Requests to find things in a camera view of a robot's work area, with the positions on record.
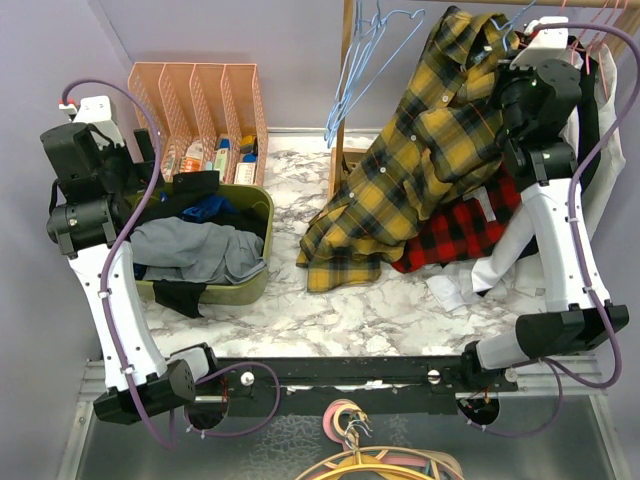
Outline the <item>yellow plaid shirt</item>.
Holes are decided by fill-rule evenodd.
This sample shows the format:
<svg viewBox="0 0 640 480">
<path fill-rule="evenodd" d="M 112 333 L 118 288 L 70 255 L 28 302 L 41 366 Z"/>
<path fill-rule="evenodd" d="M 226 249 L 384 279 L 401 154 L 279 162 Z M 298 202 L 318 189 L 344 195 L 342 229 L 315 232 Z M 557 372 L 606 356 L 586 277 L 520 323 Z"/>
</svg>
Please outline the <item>yellow plaid shirt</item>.
<svg viewBox="0 0 640 480">
<path fill-rule="evenodd" d="M 433 25 L 391 119 L 300 240 L 308 292 L 377 280 L 437 207 L 499 169 L 489 96 L 519 43 L 507 23 L 450 7 Z"/>
</svg>

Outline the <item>single blue wire hanger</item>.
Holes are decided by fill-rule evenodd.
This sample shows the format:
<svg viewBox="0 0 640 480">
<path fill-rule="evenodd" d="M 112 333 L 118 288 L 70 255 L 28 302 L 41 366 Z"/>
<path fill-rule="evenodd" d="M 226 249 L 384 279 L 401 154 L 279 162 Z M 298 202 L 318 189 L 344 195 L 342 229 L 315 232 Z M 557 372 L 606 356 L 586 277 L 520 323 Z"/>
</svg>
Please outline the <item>single blue wire hanger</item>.
<svg viewBox="0 0 640 480">
<path fill-rule="evenodd" d="M 511 50 L 511 44 L 508 40 L 508 36 L 513 32 L 516 22 L 536 3 L 536 0 L 530 0 L 515 16 L 513 16 L 510 20 L 506 21 L 503 24 L 499 24 L 493 17 L 490 18 L 490 22 L 494 26 L 496 31 L 503 33 L 501 41 L 505 53 L 509 53 Z"/>
</svg>

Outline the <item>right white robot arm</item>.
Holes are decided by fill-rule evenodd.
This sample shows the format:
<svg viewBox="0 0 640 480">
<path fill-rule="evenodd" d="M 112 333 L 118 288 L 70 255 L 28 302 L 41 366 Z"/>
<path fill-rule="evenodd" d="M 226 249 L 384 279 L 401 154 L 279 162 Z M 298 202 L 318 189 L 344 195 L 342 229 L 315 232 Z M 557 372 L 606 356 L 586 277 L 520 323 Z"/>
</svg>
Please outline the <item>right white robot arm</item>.
<svg viewBox="0 0 640 480">
<path fill-rule="evenodd" d="M 459 378 L 481 391 L 510 367 L 586 352 L 629 322 L 598 275 L 580 206 L 573 147 L 561 131 L 581 98 L 580 73 L 551 59 L 526 69 L 498 68 L 490 105 L 503 126 L 495 142 L 532 223 L 546 283 L 546 310 L 520 316 L 511 331 L 468 344 Z"/>
</svg>

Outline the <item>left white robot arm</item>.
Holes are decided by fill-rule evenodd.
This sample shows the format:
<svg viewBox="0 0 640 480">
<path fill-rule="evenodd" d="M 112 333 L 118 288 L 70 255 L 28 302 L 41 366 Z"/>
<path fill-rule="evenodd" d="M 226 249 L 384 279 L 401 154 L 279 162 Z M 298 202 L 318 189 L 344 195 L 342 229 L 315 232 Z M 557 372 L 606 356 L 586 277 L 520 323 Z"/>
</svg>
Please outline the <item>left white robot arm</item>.
<svg viewBox="0 0 640 480">
<path fill-rule="evenodd" d="M 135 132 L 144 160 L 93 124 L 71 122 L 40 140 L 55 171 L 47 233 L 82 285 L 104 358 L 106 391 L 94 402 L 105 422 L 130 425 L 214 392 L 221 371 L 211 348 L 196 344 L 164 357 L 152 338 L 138 295 L 133 252 L 118 235 L 131 217 L 129 196 L 149 185 L 154 148 Z"/>
</svg>

